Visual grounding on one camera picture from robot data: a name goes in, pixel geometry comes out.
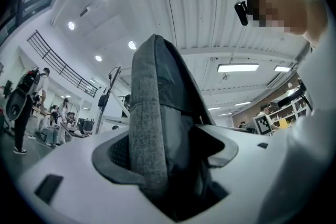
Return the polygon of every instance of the ceiling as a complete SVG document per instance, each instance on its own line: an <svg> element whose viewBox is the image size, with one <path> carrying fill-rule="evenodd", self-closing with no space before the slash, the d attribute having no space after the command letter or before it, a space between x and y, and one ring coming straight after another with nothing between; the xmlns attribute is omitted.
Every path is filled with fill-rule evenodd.
<svg viewBox="0 0 336 224"><path fill-rule="evenodd" d="M237 113L280 86L291 73L274 71L276 65L297 64L307 42L270 28L243 27L234 4L243 0L64 0L55 11L54 24L106 77L123 65L120 81L131 84L134 50L153 33L162 35L179 50L197 82L212 115ZM83 17L80 13L89 7ZM68 22L75 29L68 28ZM102 57L97 62L95 55ZM218 73L220 63L258 63L255 72Z"/></svg>

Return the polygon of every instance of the white shelving unit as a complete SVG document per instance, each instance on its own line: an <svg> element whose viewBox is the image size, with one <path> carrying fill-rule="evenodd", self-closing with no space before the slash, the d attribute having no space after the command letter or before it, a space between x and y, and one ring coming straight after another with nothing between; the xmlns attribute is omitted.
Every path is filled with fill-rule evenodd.
<svg viewBox="0 0 336 224"><path fill-rule="evenodd" d="M286 115L286 116L284 116L284 117L282 117L282 118L280 118L280 119L278 119L278 120L273 120L273 119L272 119L272 120L273 120L273 123L277 123L277 122L279 122L281 119L287 119L287 118L290 118L290 117L293 117L293 116L294 116L295 119L297 120L297 119L299 118L299 116L301 116L301 115L299 115L299 113L301 113L301 112L303 112L303 111L305 111L305 110L307 109L307 107L297 109L298 104L296 104L296 103L299 102L300 100L302 100L301 97L298 98L298 99L295 99L295 100L291 101L289 105L285 105L285 106L283 106L281 109L279 109L279 110L277 110L277 111L275 111L275 112L273 112L273 113L271 113L271 114L268 114L268 115L272 118L272 116L278 114L278 113L281 112L282 110L287 109L287 108L289 108L289 107L292 108L292 113L291 113L290 115Z"/></svg>

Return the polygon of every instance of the fluorescent light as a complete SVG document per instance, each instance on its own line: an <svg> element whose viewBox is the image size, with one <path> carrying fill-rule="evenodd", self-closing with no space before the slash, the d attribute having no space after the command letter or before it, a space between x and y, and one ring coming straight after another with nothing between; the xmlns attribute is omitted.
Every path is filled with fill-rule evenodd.
<svg viewBox="0 0 336 224"><path fill-rule="evenodd" d="M130 47L131 50L136 50L136 46L133 41L128 42L128 46Z"/></svg>
<svg viewBox="0 0 336 224"><path fill-rule="evenodd" d="M288 72L290 70L290 67L281 67L281 66L276 66L274 71L277 72Z"/></svg>
<svg viewBox="0 0 336 224"><path fill-rule="evenodd" d="M250 104L250 103L251 103L251 102L245 102L245 103L235 104L235 106L243 105L243 104Z"/></svg>
<svg viewBox="0 0 336 224"><path fill-rule="evenodd" d="M222 73L222 72L238 72L238 71L256 71L258 67L259 65L257 63L224 64L224 65L218 65L217 72Z"/></svg>
<svg viewBox="0 0 336 224"><path fill-rule="evenodd" d="M74 25L73 22L69 22L68 26L69 26L70 30L74 30L74 28L75 28L75 25Z"/></svg>

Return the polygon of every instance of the metal pole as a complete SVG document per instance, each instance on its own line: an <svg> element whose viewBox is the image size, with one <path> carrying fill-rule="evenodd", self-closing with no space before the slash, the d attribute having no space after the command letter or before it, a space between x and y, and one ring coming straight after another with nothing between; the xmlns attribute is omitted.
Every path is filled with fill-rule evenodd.
<svg viewBox="0 0 336 224"><path fill-rule="evenodd" d="M112 82L111 82L111 84L110 84L110 88L109 88L109 90L107 91L107 101L106 101L106 104L109 102L109 97L110 97L110 93L111 93L111 89L112 89L112 87L113 87L113 84L114 84L115 80L117 79L117 76L120 74L120 68L121 68L121 67L119 67L119 68L117 69L116 73L114 74L114 77L113 77ZM99 133L99 129L100 129L100 126L101 126L101 124L102 124L102 119L103 119L103 116L104 116L105 107L106 107L106 105L100 108L100 111L99 111L99 117L98 117L98 121L97 121L96 134Z"/></svg>

